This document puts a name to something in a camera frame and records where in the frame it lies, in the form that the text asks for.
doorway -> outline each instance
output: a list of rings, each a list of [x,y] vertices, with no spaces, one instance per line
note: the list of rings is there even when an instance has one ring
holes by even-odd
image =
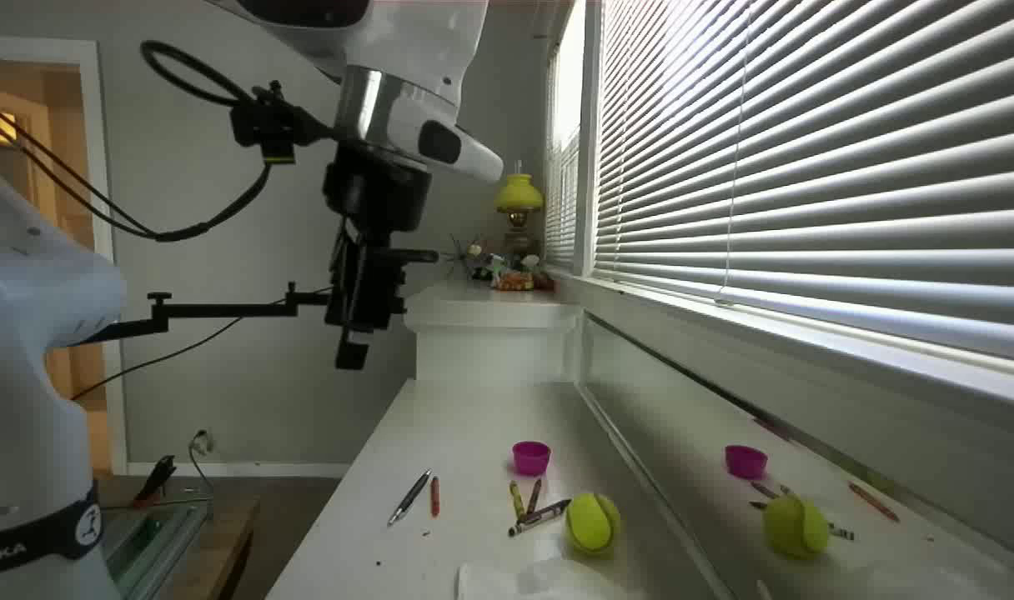
[[[85,90],[97,90],[101,84],[90,86],[83,59],[61,59],[65,54],[46,54],[37,59],[30,56],[37,41],[5,45],[0,47],[0,109],[51,147],[62,165],[70,165],[83,179],[93,179],[103,189],[103,139],[90,138],[103,130],[103,124],[90,124],[101,121],[101,100],[93,98],[93,106],[85,104]],[[5,139],[0,139],[0,176],[20,189],[46,225],[85,251],[106,254],[111,259],[111,231],[97,227],[81,204],[73,204]],[[116,344],[51,350],[46,375],[61,397],[77,397],[116,371],[116,352]],[[97,472],[125,472],[120,387],[97,387],[83,395],[81,408],[90,429],[90,466]]]

window sill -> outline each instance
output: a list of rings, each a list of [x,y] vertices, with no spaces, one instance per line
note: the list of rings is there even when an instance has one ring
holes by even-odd
[[[1014,365],[558,274],[562,299],[1014,551]]]

white countertop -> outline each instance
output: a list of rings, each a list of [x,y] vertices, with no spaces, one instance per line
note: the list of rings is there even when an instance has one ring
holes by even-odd
[[[581,316],[581,308],[554,292],[502,292],[478,282],[435,282],[407,299],[407,328],[468,328],[468,331],[554,331]]]
[[[613,557],[578,564],[642,598],[710,598],[582,400],[560,382],[407,382],[271,598],[445,600],[461,564],[502,575],[554,557],[572,564],[562,520],[508,541],[510,447],[525,436],[550,444],[540,507],[600,491],[624,512],[627,532]],[[421,495],[411,512],[385,527],[421,472],[440,478],[440,520]]]

wall outlet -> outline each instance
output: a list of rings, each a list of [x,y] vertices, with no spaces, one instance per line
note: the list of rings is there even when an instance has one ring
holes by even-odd
[[[185,451],[197,452],[197,457],[209,457],[213,452],[213,434],[209,429],[197,429],[191,441],[185,441]]]

white wall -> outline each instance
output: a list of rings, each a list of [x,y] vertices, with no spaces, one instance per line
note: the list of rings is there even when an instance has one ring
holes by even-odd
[[[525,165],[538,160],[530,26],[534,5],[491,8],[464,100],[464,128]],[[141,41],[177,45],[243,86],[280,81],[290,100],[324,121],[336,106],[336,86],[310,62],[199,0],[0,0],[0,38],[101,41],[111,189],[152,227],[209,216],[253,179],[259,156],[233,147],[226,109],[151,74]],[[173,291],[177,299],[274,299],[285,280],[324,288],[336,227],[319,196],[330,156],[330,142],[303,149],[298,168],[274,175],[258,208],[202,241],[152,248],[116,232],[129,316],[143,316],[151,291]],[[440,175],[424,227],[400,242],[445,251],[449,238],[495,232],[491,192],[485,185]],[[411,291],[440,274],[414,274]],[[169,336],[129,339],[124,360],[141,365],[209,331],[179,325]],[[374,336],[363,375],[336,375],[334,346],[336,331],[319,312],[259,321],[125,378],[129,459],[184,452],[185,436],[209,427],[222,465],[346,465],[411,375],[414,350],[394,328]]]

